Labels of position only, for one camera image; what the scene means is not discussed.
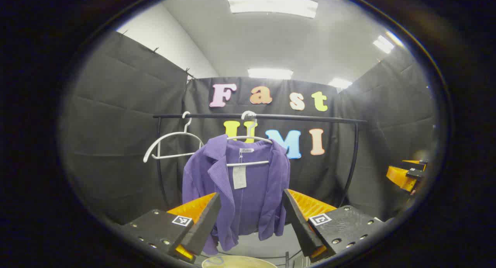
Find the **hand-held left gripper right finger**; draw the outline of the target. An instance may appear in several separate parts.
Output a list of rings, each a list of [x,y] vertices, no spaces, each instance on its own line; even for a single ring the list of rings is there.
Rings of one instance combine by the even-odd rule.
[[[301,251],[312,263],[363,243],[386,226],[353,206],[336,208],[288,188],[283,203]]]

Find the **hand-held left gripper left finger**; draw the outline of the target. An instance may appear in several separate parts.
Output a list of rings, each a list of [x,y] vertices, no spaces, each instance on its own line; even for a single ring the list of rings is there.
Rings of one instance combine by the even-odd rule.
[[[152,209],[120,229],[132,244],[154,256],[194,263],[220,208],[219,194],[211,193],[167,211]]]

